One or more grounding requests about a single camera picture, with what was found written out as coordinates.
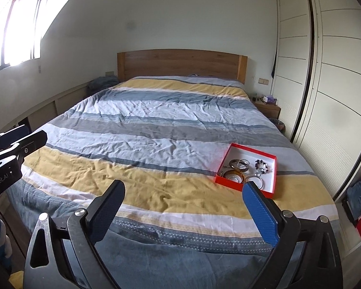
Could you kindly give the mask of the large silver bangle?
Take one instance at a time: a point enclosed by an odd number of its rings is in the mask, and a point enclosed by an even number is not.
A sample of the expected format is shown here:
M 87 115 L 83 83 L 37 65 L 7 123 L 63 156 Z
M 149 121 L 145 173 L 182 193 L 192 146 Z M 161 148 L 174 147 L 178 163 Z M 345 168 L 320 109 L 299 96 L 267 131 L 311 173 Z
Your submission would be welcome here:
M 259 174 L 249 175 L 245 177 L 245 183 L 253 182 L 259 190 L 264 187 L 264 181 Z

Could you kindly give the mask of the red white jewelry box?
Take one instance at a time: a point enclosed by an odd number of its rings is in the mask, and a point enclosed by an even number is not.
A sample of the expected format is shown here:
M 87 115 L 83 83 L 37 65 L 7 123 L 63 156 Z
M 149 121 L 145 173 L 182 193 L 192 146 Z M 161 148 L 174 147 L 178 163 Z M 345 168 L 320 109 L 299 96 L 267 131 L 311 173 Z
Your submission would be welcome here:
M 240 144 L 231 144 L 225 153 L 214 182 L 242 191 L 253 181 L 264 196 L 272 198 L 277 181 L 277 157 Z

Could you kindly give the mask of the low white window cabinet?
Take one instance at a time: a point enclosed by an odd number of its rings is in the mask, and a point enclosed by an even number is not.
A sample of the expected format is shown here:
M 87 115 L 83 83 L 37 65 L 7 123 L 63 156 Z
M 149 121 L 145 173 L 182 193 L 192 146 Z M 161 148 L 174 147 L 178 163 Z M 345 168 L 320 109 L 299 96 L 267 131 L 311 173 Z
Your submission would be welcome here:
M 0 96 L 0 132 L 19 125 L 26 125 L 31 131 L 36 130 L 56 116 L 64 113 L 78 102 L 86 99 L 87 85 L 80 85 L 52 94 L 37 94 L 34 89 L 9 93 Z

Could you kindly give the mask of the small amber bangle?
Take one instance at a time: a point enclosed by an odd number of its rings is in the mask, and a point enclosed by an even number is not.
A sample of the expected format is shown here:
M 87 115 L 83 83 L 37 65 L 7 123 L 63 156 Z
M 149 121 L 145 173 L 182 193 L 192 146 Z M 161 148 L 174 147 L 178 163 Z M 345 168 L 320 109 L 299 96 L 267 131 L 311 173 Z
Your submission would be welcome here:
M 235 183 L 243 183 L 245 180 L 243 174 L 236 170 L 227 170 L 223 173 L 222 177 Z

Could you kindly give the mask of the striped bed duvet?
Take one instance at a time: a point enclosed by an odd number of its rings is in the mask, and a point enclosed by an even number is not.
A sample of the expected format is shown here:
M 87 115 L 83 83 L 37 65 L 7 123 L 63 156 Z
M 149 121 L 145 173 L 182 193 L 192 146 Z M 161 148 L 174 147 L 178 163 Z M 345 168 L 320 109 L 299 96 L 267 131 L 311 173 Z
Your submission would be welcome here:
M 126 196 L 96 250 L 123 288 L 248 288 L 265 243 L 239 191 L 214 182 L 241 144 L 277 158 L 274 200 L 300 218 L 328 217 L 331 195 L 304 157 L 235 80 L 136 77 L 44 124 L 44 147 L 25 158 L 7 195 L 33 230 L 86 207 L 118 179 Z

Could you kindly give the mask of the blue jeans on shelf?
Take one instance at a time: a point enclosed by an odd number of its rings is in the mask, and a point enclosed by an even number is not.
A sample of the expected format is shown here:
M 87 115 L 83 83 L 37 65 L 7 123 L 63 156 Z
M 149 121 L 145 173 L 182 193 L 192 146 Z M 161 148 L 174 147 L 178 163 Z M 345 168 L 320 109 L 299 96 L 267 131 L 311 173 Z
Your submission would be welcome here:
M 346 191 L 349 209 L 354 221 L 361 217 L 361 181 L 358 181 Z

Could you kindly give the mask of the white drawer shelf unit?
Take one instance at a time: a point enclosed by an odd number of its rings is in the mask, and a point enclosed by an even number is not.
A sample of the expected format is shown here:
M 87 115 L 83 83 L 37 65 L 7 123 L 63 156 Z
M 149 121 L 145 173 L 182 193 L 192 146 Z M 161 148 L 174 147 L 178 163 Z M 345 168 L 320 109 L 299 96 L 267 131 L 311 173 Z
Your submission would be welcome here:
M 336 208 L 340 221 L 344 288 L 354 288 L 361 280 L 361 162 L 336 199 Z

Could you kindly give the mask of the wooden nightstand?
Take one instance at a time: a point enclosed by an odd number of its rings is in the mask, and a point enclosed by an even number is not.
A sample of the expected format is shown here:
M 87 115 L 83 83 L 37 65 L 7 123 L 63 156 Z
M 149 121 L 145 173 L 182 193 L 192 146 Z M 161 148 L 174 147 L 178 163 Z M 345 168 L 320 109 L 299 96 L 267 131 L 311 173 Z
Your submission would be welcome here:
M 251 102 L 254 106 L 269 119 L 278 119 L 280 115 L 280 107 L 274 104 L 267 104 L 259 97 L 251 97 Z

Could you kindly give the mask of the purple item on nightstand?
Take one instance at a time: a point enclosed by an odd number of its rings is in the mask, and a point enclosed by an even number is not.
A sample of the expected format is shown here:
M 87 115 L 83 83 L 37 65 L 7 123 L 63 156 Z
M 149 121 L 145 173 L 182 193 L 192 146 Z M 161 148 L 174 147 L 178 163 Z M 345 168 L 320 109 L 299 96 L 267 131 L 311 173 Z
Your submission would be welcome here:
M 272 104 L 272 105 L 275 105 L 277 103 L 277 100 L 272 95 L 263 96 L 262 101 L 266 104 Z

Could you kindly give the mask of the dark grey clothes pile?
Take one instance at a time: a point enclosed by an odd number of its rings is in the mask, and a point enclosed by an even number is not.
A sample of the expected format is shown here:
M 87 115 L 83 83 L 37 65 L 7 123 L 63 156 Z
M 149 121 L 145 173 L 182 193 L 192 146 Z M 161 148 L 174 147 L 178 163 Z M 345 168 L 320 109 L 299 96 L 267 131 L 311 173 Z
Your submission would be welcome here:
M 116 76 L 100 76 L 91 80 L 86 87 L 88 96 L 94 95 L 104 89 L 108 89 L 120 83 Z

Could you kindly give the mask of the bright window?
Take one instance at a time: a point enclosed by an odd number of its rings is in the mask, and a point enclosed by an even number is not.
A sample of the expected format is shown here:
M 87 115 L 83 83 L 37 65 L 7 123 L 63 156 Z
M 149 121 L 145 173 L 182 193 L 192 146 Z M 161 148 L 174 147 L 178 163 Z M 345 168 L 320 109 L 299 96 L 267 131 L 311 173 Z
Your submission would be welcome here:
M 46 0 L 0 0 L 0 71 L 41 58 L 41 8 Z

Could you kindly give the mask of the wooden headboard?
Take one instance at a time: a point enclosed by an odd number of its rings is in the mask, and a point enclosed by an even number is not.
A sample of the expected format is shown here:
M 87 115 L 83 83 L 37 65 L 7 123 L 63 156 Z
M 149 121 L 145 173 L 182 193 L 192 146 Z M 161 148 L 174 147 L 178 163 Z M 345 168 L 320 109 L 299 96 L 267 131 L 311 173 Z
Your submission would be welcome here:
M 245 55 L 191 49 L 155 49 L 119 52 L 117 77 L 126 81 L 136 76 L 188 76 L 246 80 Z

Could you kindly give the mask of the white sliding wardrobe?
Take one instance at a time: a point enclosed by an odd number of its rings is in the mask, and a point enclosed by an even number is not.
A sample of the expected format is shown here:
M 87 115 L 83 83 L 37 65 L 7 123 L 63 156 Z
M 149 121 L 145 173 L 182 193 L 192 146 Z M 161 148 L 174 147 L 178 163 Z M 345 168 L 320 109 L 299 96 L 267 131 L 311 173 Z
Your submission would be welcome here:
M 272 95 L 285 135 L 337 198 L 361 162 L 361 5 L 277 0 Z

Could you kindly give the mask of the beige wall switch panel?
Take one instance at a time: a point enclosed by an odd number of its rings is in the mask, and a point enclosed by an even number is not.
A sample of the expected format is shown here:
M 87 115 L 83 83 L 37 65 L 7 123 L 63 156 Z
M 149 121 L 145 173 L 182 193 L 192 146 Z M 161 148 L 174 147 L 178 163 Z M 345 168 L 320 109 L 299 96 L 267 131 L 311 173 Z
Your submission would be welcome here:
M 258 83 L 262 84 L 262 85 L 268 85 L 269 84 L 269 80 L 265 79 L 265 78 L 259 78 L 258 79 Z

